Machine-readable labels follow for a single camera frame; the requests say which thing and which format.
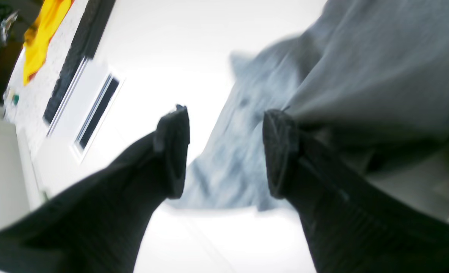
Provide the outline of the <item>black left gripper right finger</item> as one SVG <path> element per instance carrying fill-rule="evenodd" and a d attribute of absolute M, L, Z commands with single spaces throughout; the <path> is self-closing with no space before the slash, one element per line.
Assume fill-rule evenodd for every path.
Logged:
<path fill-rule="evenodd" d="M 449 224 L 349 169 L 281 110 L 263 117 L 268 188 L 298 212 L 318 273 L 449 273 Z"/>

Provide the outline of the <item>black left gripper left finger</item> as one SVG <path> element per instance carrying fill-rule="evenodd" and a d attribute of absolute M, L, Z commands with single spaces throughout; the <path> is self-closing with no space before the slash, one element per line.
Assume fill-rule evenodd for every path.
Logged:
<path fill-rule="evenodd" d="M 0 271 L 132 273 L 154 211 L 183 194 L 189 143 L 177 105 L 107 167 L 1 229 Z"/>

